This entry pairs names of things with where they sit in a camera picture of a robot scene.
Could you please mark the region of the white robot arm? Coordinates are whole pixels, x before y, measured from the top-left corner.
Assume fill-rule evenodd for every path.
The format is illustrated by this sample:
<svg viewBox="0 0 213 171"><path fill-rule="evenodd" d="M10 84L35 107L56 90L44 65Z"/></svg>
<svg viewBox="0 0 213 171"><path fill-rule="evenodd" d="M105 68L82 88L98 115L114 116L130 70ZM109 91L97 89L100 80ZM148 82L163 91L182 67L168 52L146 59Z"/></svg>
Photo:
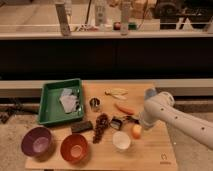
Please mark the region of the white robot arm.
<svg viewBox="0 0 213 171"><path fill-rule="evenodd" d="M175 100L169 92L147 90L139 123L148 130L161 120L213 150L213 123L181 112L174 108L174 104Z"/></svg>

